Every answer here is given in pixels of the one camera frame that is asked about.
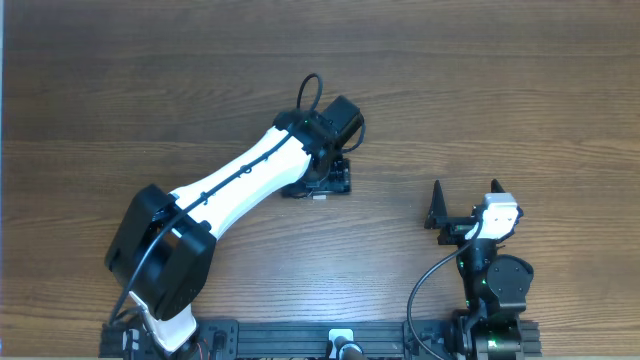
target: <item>tabletop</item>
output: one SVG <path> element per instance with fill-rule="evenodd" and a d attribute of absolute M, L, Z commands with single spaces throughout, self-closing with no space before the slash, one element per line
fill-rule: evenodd
<path fill-rule="evenodd" d="M 2 355 L 95 356 L 121 290 L 104 256 L 132 196 L 243 153 L 322 74 L 364 114 L 353 192 L 274 194 L 220 240 L 194 302 L 240 321 L 402 321 L 500 180 L 525 212 L 502 253 L 535 268 L 547 355 L 640 353 L 640 3 L 575 0 L 9 0 Z M 447 264 L 416 318 L 464 307 Z"/>

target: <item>black and white robotic arm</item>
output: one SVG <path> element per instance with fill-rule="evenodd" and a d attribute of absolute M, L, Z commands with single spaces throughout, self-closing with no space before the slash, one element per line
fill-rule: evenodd
<path fill-rule="evenodd" d="M 314 104 L 301 110 L 302 90 L 313 77 L 303 82 L 297 107 L 278 114 L 244 154 L 169 194 L 149 185 L 134 197 L 105 259 L 124 288 L 109 324 L 122 316 L 129 295 L 158 345 L 177 350 L 197 328 L 190 304 L 206 282 L 216 242 L 236 220 L 281 188 L 288 197 L 350 191 L 342 147 L 364 131 L 364 118 L 343 96 L 316 112 L 320 78 Z"/>

